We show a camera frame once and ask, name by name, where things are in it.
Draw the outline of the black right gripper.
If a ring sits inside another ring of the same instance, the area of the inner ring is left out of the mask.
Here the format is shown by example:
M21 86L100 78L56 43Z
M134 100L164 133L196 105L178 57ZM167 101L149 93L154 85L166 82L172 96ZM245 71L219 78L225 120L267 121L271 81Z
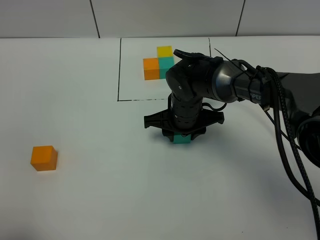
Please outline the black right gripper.
M184 137L191 136L193 141L199 135L206 133L206 128L213 124L224 123L224 113L203 109L192 117L181 117L173 114L169 109L144 117L144 127L162 129L162 134L171 143L174 134Z

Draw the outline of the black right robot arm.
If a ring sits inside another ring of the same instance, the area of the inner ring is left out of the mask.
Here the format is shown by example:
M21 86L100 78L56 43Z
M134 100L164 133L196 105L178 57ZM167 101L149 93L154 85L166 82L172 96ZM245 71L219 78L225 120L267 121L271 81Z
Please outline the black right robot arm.
M271 75L244 60L224 60L201 53L175 50L179 62L165 74L171 89L166 110L144 117L144 126L195 139L206 127L222 123L219 109L207 110L203 99L225 104L248 100L264 110L274 108ZM320 164L320 75L318 73L277 72L284 91L284 111L293 137L305 156Z

